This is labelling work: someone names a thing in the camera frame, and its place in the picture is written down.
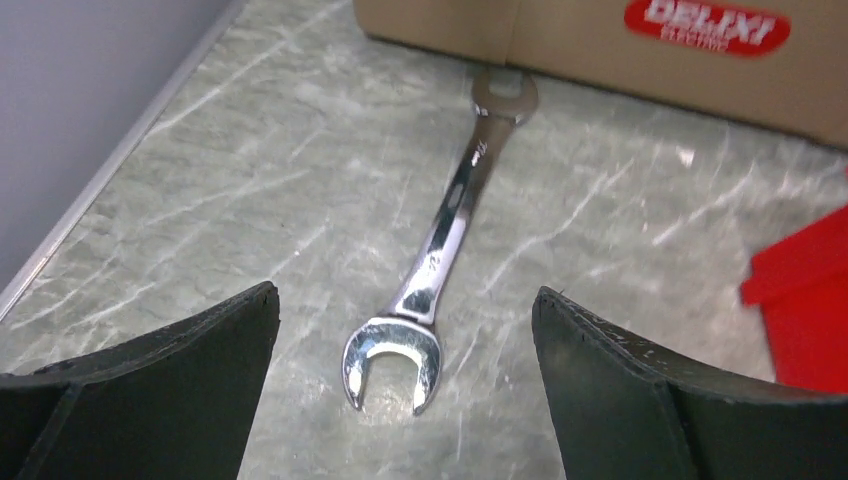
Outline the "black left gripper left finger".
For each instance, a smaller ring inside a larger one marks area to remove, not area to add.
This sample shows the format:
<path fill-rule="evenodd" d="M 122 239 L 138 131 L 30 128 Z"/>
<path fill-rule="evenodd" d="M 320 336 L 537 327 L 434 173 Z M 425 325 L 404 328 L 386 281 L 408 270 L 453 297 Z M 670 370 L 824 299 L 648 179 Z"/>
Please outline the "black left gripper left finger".
<path fill-rule="evenodd" d="M 5 479 L 234 479 L 280 325 L 259 283 L 118 345 L 1 377 Z"/>

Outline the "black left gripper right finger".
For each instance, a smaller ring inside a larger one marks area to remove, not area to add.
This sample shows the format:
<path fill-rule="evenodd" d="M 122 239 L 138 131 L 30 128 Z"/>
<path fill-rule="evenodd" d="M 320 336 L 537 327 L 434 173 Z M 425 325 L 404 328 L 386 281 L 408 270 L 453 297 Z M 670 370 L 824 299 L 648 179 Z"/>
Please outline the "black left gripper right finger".
<path fill-rule="evenodd" d="M 542 287 L 532 333 L 570 479 L 843 479 L 847 399 L 679 354 Z"/>

